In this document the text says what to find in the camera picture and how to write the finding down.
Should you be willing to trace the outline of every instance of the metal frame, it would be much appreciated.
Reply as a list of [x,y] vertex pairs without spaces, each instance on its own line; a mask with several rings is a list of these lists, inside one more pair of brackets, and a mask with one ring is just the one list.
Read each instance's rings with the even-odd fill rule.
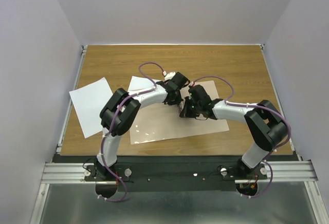
[[[266,64],[266,60],[263,53],[264,45],[260,44],[260,49],[263,54],[263,58]],[[78,69],[78,73],[74,83],[74,89],[77,88],[82,65],[85,59],[87,51],[87,45],[82,46],[82,54],[80,65]],[[269,73],[269,77],[276,95],[277,102],[279,104],[279,108],[281,113],[282,107],[280,103],[280,99],[278,97],[276,88],[273,84],[272,77]],[[67,122],[70,115],[70,111],[72,108],[72,101],[70,100],[64,125],[61,131],[61,135],[58,141],[58,147],[56,153],[61,152],[63,139],[66,132]],[[295,150],[292,141],[290,140],[290,145],[293,151]],[[318,180],[313,165],[310,161],[301,161],[300,156],[298,155],[300,161],[276,161],[269,162],[273,168],[273,181],[274,182],[296,182],[303,181],[305,183],[305,187],[308,193],[308,197],[310,199],[313,212],[315,214],[316,220],[318,224],[329,223],[329,217],[327,211],[325,209],[322,197],[320,195],[318,186],[316,181]],[[107,183],[107,184],[115,184],[115,181],[102,181],[102,182],[86,182],[84,181],[84,169],[82,168],[82,163],[47,163],[44,167],[44,172],[41,179],[41,184],[39,188],[39,192],[36,198],[36,202],[34,205],[32,217],[30,220],[30,224],[40,223],[43,209],[46,203],[46,198],[49,190],[50,184],[96,184],[96,183]],[[269,168],[266,166],[268,170],[267,176],[270,176]],[[236,183],[245,182],[243,180],[236,180]]]
[[[83,62],[84,62],[84,58],[86,57],[87,48],[88,48],[88,45],[82,46],[80,64],[79,64],[76,79],[74,81],[73,89],[76,89],[77,86],[78,86],[79,78],[80,78],[80,74],[81,74],[81,70],[82,70],[82,66],[83,66]],[[56,153],[58,153],[58,154],[61,152],[61,149],[62,149],[62,144],[63,144],[63,140],[64,140],[66,128],[67,128],[68,118],[69,118],[70,113],[71,113],[71,109],[72,109],[72,100],[70,98],[69,104],[68,104],[68,107],[67,107],[67,111],[66,111],[66,115],[65,115],[64,125],[63,125],[62,131],[61,131],[59,141],[57,143]]]
[[[318,180],[310,161],[271,161],[268,163],[273,169],[273,182],[314,182]],[[85,181],[85,169],[82,165],[83,163],[46,163],[41,184],[116,184],[115,181]],[[265,167],[267,169],[267,177],[270,178],[271,173],[269,167],[267,165]],[[236,180],[235,183],[244,183],[247,181]],[[259,180],[259,182],[268,181],[269,179]]]

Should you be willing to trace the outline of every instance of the white wall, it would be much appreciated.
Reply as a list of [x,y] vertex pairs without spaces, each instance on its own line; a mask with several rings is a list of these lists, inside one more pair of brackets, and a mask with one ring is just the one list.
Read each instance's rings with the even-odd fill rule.
[[82,44],[265,42],[290,0],[59,0]]
[[311,159],[329,210],[329,0],[291,0],[265,57],[297,152]]
[[78,69],[57,0],[0,0],[0,223],[29,223]]

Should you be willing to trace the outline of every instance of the sheet of paper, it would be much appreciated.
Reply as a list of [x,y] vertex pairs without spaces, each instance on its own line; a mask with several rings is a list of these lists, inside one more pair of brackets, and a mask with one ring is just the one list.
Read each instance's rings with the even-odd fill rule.
[[99,113],[112,94],[106,78],[70,91],[72,103],[85,138],[102,131]]
[[145,88],[149,88],[152,86],[153,86],[153,83],[150,80],[148,80],[146,78],[132,76],[132,79],[130,80],[128,91],[145,89]]
[[[218,97],[214,81],[198,82],[211,99]],[[188,87],[181,90],[181,96],[188,96]],[[226,120],[195,120],[180,118],[177,105],[168,106],[163,103],[153,104],[139,110],[130,128],[131,144],[183,138],[209,133],[228,131]]]

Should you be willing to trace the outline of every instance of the screw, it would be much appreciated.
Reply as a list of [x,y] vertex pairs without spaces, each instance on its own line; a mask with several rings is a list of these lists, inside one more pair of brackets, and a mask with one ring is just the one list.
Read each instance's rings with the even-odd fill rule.
[[262,175],[267,175],[267,170],[266,170],[266,168],[264,168],[264,167],[261,168],[261,174],[262,174]]
[[226,170],[226,168],[222,168],[221,169],[221,175],[223,175],[223,176],[226,176],[227,175],[227,170]]
[[85,170],[83,174],[84,174],[84,176],[88,177],[88,176],[90,176],[91,172],[89,172],[88,170]]
[[127,176],[127,177],[131,176],[131,174],[132,174],[132,171],[130,169],[126,169],[124,171],[124,175]]

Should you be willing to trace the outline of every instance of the wooden table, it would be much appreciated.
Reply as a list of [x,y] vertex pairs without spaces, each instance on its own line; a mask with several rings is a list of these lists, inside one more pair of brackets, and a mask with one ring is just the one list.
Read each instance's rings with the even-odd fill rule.
[[[276,97],[259,46],[200,45],[122,45],[88,46],[78,88],[106,77],[112,91],[127,89],[132,76],[141,76],[138,66],[147,61],[159,63],[167,72],[180,71],[190,80],[205,75],[218,75],[235,88],[233,102],[270,100],[278,109]],[[153,65],[145,73],[161,79]],[[230,88],[215,80],[220,97]],[[122,136],[119,155],[242,155],[253,142],[246,124],[228,120],[230,131],[170,139],[145,144],[130,144],[129,133]],[[61,155],[96,155],[101,133],[84,138],[74,107],[68,120]],[[292,154],[289,144],[276,154]]]

